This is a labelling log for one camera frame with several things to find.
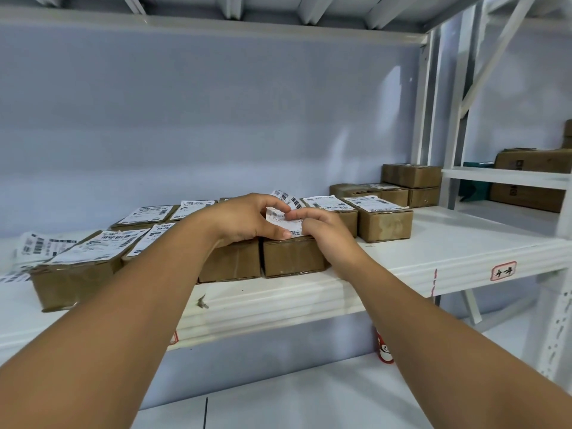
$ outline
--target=white floor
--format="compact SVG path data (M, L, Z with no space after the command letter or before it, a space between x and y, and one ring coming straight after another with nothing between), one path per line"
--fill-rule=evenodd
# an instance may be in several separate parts
M522 357L533 309L485 335ZM375 354L140 411L134 429L430 428L395 365Z

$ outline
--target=shelf upright post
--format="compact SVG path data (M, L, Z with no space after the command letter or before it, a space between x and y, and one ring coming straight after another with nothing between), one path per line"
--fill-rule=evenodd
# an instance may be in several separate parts
M435 107L441 69L443 48L441 27L432 30L427 44L421 47L419 54L419 76L417 80L417 99L415 104L415 122L413 125L413 143L411 146L411 164L429 165L431 145L433 144L433 126Z
M444 169L452 169L463 164L464 141L467 130L468 112L461 116L463 98L470 90L475 78L476 58L481 47L486 26L486 15L483 13L483 1L463 12L461 30L459 32L459 49L455 69L455 81L451 100L451 116L445 149ZM455 209L459 180L443 177L439 205L451 210ZM482 321L474 292L471 289L461 293L467 308L471 324Z
M572 240L572 178L562 203L556 237ZM540 293L523 360L572 392L572 268L542 274L537 281Z

